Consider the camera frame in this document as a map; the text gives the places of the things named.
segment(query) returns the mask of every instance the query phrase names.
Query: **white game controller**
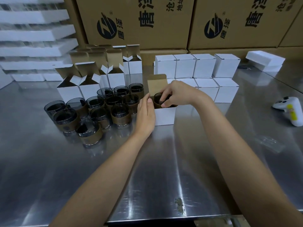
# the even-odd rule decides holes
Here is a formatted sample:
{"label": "white game controller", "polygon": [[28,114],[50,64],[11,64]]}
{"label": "white game controller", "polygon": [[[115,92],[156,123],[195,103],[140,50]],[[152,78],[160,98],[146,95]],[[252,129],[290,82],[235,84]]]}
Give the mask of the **white game controller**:
{"label": "white game controller", "polygon": [[303,126],[303,112],[297,97],[284,97],[272,107],[284,110],[286,117],[294,126]]}

